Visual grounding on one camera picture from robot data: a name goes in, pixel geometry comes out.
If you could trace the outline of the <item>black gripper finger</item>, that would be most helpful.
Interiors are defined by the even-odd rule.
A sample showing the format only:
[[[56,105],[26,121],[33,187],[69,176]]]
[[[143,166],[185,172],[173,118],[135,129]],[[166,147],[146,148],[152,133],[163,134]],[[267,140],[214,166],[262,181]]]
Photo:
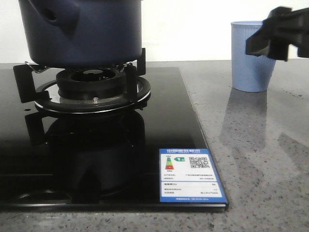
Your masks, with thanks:
[[[309,9],[293,11],[277,7],[263,20],[261,28],[246,40],[245,53],[288,60],[289,45],[297,47],[297,56],[309,57]]]

